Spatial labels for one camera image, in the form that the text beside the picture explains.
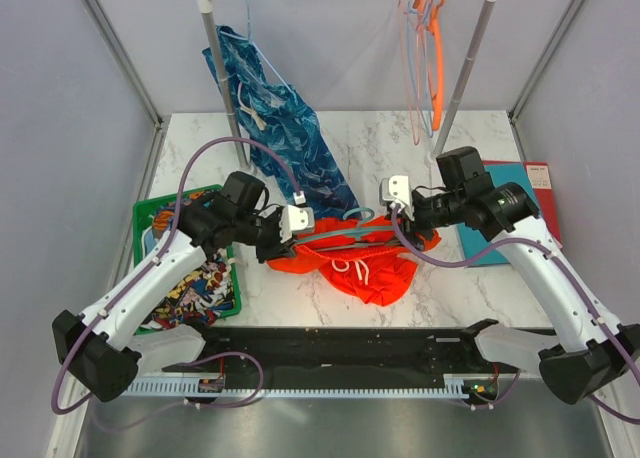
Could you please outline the teal plastic hanger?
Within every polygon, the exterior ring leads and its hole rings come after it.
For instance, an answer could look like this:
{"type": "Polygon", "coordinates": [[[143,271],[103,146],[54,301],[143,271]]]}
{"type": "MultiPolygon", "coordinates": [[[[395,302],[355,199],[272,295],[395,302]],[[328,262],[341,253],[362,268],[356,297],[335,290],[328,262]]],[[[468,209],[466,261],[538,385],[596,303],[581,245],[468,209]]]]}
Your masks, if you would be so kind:
{"type": "Polygon", "coordinates": [[[327,217],[316,221],[313,232],[297,239],[298,244],[329,240],[332,238],[347,238],[359,241],[367,235],[379,232],[392,232],[389,224],[373,224],[376,214],[369,207],[357,207],[343,213],[342,218],[327,217]]]}

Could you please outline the orange shorts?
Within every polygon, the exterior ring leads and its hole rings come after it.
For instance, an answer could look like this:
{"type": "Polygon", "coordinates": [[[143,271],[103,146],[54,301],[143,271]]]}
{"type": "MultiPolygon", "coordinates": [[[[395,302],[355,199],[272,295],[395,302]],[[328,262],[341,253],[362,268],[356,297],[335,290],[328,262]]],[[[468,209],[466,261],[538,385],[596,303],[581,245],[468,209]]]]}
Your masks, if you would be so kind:
{"type": "MultiPolygon", "coordinates": [[[[391,225],[391,221],[378,216],[373,224],[391,225]]],[[[378,306],[388,306],[402,298],[418,269],[393,231],[372,233],[359,241],[332,238],[296,243],[293,257],[271,260],[268,266],[298,275],[317,271],[337,290],[378,306]]]]}

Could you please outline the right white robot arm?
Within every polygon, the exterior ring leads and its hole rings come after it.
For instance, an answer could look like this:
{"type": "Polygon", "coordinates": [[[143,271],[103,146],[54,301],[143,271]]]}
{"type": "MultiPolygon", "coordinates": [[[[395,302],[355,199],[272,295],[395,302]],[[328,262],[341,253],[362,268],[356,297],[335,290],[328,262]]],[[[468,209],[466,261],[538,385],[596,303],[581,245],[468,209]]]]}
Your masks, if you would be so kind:
{"type": "Polygon", "coordinates": [[[414,256],[434,266],[409,237],[462,224],[487,241],[480,257],[498,251],[518,272],[553,327],[551,336],[486,320],[458,346],[467,370],[503,363],[540,377],[566,404],[575,404],[626,373],[639,374],[639,327],[625,325],[578,276],[556,244],[541,211],[514,182],[495,185],[476,148],[466,146],[436,159],[442,186],[423,196],[408,177],[380,187],[396,237],[414,256]]]}

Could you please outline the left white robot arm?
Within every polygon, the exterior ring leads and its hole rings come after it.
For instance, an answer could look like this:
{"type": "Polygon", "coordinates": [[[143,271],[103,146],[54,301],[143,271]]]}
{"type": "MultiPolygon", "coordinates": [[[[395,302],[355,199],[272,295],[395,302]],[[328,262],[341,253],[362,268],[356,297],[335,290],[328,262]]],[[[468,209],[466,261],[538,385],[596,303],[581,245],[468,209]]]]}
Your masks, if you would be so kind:
{"type": "Polygon", "coordinates": [[[155,250],[115,288],[81,313],[60,312],[52,332],[62,375],[71,374],[102,402],[120,396],[145,365],[161,367],[188,362],[208,371],[219,360],[219,347],[186,326],[171,330],[180,340],[176,357],[148,340],[134,346],[138,327],[191,271],[233,243],[255,248],[261,260],[289,253],[295,234],[309,218],[300,189],[291,205],[279,205],[262,216],[256,205],[267,197],[265,184],[244,172],[231,173],[219,189],[202,193],[189,203],[175,202],[171,227],[155,250]]]}

